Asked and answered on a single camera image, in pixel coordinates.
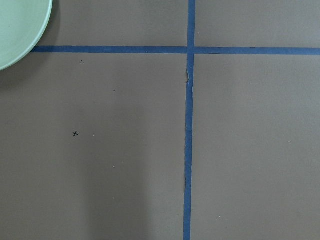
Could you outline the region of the light green plate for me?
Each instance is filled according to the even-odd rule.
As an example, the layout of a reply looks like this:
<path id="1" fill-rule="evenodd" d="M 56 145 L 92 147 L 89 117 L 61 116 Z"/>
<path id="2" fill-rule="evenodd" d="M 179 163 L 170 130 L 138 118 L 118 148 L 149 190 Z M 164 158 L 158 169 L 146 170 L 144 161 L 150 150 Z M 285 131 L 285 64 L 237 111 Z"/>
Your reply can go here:
<path id="1" fill-rule="evenodd" d="M 0 69 L 22 60 L 37 45 L 50 20 L 52 0 L 0 2 Z"/>

